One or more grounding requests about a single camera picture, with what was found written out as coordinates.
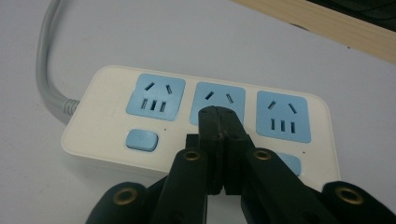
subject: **wooden board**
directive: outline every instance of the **wooden board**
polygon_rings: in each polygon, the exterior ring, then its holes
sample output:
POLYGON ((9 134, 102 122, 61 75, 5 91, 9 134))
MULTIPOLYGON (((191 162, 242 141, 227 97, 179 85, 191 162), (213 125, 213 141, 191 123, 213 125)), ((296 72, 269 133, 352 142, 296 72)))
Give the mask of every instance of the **wooden board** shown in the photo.
POLYGON ((269 16, 396 63, 396 33, 305 0, 234 0, 269 16))

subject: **power strip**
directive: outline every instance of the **power strip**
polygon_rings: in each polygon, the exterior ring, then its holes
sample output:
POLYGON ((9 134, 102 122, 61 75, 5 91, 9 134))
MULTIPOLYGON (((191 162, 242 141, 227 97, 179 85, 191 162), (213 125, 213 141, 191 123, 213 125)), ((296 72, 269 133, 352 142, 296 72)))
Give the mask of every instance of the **power strip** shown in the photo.
POLYGON ((307 186, 340 179, 329 110, 317 96, 120 66, 97 72, 62 145, 88 161, 163 175, 209 105, 235 111, 255 146, 281 155, 307 186))

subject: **metal grommet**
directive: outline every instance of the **metal grommet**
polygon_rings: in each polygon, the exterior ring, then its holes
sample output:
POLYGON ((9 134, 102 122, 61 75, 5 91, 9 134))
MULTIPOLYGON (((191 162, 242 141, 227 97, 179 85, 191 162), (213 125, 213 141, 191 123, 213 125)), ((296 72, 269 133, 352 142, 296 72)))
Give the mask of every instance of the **metal grommet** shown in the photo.
POLYGON ((254 152, 254 157, 256 157, 257 159, 261 160, 261 161, 268 161, 271 159, 271 154, 269 154, 266 151, 255 151, 254 152))
POLYGON ((338 187, 335 189, 335 194, 346 203, 359 205, 364 203, 363 197, 354 189, 348 187, 338 187))
POLYGON ((114 194, 113 202, 117 205, 132 203, 137 198, 137 191, 134 188, 123 188, 114 194))
POLYGON ((196 151, 188 151, 184 153, 183 157, 187 161, 198 161, 201 158, 201 155, 196 151))

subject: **power cord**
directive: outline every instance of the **power cord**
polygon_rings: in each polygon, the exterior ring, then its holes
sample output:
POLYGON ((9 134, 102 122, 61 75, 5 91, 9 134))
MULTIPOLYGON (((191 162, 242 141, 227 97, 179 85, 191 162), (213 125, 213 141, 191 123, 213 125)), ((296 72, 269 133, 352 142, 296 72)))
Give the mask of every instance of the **power cord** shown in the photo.
POLYGON ((79 101, 69 99, 56 90, 56 88, 50 82, 47 72, 47 56, 50 45, 50 27, 60 2, 61 0, 52 0, 49 3, 49 7, 41 25, 35 61, 35 80, 38 90, 40 91, 45 102, 60 108, 65 114, 72 116, 77 109, 79 101))

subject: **white table surface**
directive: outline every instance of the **white table surface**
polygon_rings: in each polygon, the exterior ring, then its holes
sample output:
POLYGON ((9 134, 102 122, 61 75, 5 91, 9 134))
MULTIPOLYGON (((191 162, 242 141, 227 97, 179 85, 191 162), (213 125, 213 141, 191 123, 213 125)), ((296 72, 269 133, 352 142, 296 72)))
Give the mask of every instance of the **white table surface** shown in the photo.
MULTIPOLYGON (((156 181, 63 151, 69 118, 45 106, 35 84, 49 2, 0 3, 0 223, 83 223, 110 187, 156 181)), ((111 64, 321 97, 342 179, 396 212, 395 64, 227 0, 63 1, 49 54, 55 85, 80 99, 111 64)), ((246 223, 237 197, 210 197, 208 213, 207 223, 246 223)))

